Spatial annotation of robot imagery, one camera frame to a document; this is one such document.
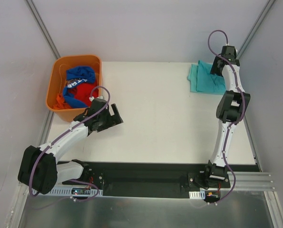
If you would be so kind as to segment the light blue t shirt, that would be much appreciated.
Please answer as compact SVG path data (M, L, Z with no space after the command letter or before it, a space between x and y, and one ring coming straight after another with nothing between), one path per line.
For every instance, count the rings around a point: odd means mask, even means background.
M211 74L212 64L198 61L196 76L196 91L199 93L223 95L226 91L222 76Z

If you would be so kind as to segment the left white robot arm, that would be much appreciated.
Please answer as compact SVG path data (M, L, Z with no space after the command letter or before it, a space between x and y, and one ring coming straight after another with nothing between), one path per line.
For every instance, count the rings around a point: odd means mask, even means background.
M60 159L76 143L93 132L101 132L123 123L116 104L95 98L90 107L77 115L68 128L51 142L25 149L18 181L36 193L47 194L56 184L72 181L91 185L89 165L77 159L60 164Z

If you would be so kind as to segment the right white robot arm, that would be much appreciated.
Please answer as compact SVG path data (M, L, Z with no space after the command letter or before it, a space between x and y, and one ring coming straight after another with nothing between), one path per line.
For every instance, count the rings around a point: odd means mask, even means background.
M236 126L242 121L250 94L243 89L239 76L240 62L234 46L222 47L221 54L214 59L211 73L223 77L226 91L217 106L218 134L214 152L205 167L205 188L218 188L228 179L228 153Z

